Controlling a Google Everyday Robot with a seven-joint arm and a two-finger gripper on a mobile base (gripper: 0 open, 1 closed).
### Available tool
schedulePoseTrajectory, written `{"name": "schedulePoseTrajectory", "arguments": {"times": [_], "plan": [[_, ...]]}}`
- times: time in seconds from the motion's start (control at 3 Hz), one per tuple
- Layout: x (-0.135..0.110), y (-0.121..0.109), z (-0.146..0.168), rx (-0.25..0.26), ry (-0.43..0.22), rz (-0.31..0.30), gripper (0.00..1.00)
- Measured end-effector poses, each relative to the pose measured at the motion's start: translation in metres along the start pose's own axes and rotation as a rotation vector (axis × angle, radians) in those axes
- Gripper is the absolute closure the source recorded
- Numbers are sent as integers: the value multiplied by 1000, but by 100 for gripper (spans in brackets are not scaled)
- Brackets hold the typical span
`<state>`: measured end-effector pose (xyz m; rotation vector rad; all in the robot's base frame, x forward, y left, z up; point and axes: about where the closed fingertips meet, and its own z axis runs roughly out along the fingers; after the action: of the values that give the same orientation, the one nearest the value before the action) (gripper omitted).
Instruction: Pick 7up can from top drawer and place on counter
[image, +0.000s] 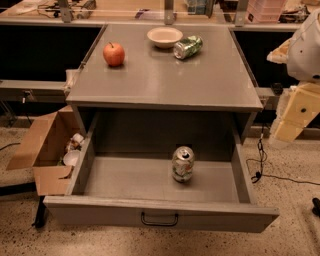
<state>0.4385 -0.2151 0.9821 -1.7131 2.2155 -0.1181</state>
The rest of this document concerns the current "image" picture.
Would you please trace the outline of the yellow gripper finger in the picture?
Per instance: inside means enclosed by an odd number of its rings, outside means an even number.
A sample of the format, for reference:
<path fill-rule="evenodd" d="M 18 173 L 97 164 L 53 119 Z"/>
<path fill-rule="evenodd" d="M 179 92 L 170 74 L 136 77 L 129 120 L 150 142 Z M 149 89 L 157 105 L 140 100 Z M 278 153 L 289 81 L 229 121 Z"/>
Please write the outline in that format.
<path fill-rule="evenodd" d="M 286 64 L 290 39 L 287 39 L 267 55 L 267 60 L 276 64 Z"/>
<path fill-rule="evenodd" d="M 276 119 L 271 125 L 270 137 L 278 141 L 292 142 L 301 134 L 302 131 L 303 128 L 301 126 L 297 126 L 295 123 Z"/>

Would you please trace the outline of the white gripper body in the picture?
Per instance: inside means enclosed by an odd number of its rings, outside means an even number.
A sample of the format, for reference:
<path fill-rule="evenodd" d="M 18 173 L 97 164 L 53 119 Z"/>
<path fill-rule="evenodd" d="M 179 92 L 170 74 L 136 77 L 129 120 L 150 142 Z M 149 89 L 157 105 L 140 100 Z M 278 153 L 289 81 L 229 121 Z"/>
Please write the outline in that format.
<path fill-rule="evenodd" d="M 300 82 L 290 93 L 283 115 L 286 124 L 305 128 L 320 113 L 320 85 Z"/>

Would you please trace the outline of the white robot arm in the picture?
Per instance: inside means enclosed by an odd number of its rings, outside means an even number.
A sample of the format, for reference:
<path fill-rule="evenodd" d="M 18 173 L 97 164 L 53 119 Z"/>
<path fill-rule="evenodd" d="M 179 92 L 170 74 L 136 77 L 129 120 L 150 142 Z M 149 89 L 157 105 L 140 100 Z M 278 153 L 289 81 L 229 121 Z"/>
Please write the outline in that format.
<path fill-rule="evenodd" d="M 298 81 L 278 101 L 269 141 L 284 146 L 293 142 L 320 113 L 320 9 L 314 10 L 291 38 L 271 51 L 267 60 L 285 64 Z"/>

